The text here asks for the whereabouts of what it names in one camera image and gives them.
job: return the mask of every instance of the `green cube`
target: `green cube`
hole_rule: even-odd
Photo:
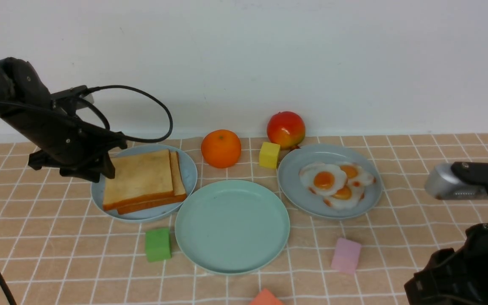
[[[169,228],[147,231],[145,252],[148,262],[163,261],[171,258]]]

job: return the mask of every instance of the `plate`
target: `plate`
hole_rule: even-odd
[[[176,241],[192,262],[238,275],[269,264],[289,237],[289,215],[277,195],[256,183],[225,180],[188,197],[176,216]]]
[[[326,164],[355,162],[374,175],[376,183],[365,188],[364,199],[354,208],[341,211],[334,210],[325,205],[320,196],[310,193],[300,182],[300,169],[313,162]],[[306,145],[291,151],[280,162],[277,177],[281,191],[293,205],[313,216],[333,220],[354,218],[368,212],[380,200],[383,189],[380,174],[372,162],[350,148],[329,144]]]
[[[184,182],[186,193],[188,194],[188,196],[191,195],[191,193],[195,189],[195,186],[197,185],[197,166],[195,165],[195,162],[193,162],[193,159],[184,151],[172,146],[150,144],[124,149],[120,151],[120,153],[116,156],[125,157],[140,155],[163,149],[178,151],[178,158],[180,159],[180,162],[178,162],[178,164],[180,165],[180,174],[182,175],[182,181]],[[141,222],[154,222],[155,220],[160,220],[169,216],[171,213],[178,210],[178,208],[182,205],[181,202],[175,202],[171,203],[170,205],[153,207],[147,210],[141,210],[124,215],[118,214],[116,210],[104,211],[103,197],[105,194],[105,179],[105,176],[101,175],[99,183],[91,184],[91,196],[93,197],[93,203],[103,213],[122,222],[131,222],[136,224]]]

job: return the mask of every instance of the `wall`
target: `wall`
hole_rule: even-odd
[[[174,137],[258,135],[282,110],[314,134],[488,132],[482,0],[0,0],[7,56],[51,91],[144,89]],[[147,99],[95,98],[114,129],[166,129]]]

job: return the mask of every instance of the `yellow cube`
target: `yellow cube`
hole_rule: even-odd
[[[261,151],[259,151],[259,166],[276,169],[279,154],[280,146],[278,144],[264,141]]]

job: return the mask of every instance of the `block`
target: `block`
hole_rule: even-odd
[[[265,288],[253,299],[250,305],[283,305],[283,303]]]
[[[359,255],[360,243],[339,238],[336,242],[331,268],[346,274],[354,274],[359,263]]]
[[[280,146],[278,144],[264,141],[261,151],[259,151],[259,166],[276,169],[279,155]]]
[[[148,262],[163,261],[171,258],[169,228],[149,230],[145,233],[145,252]]]

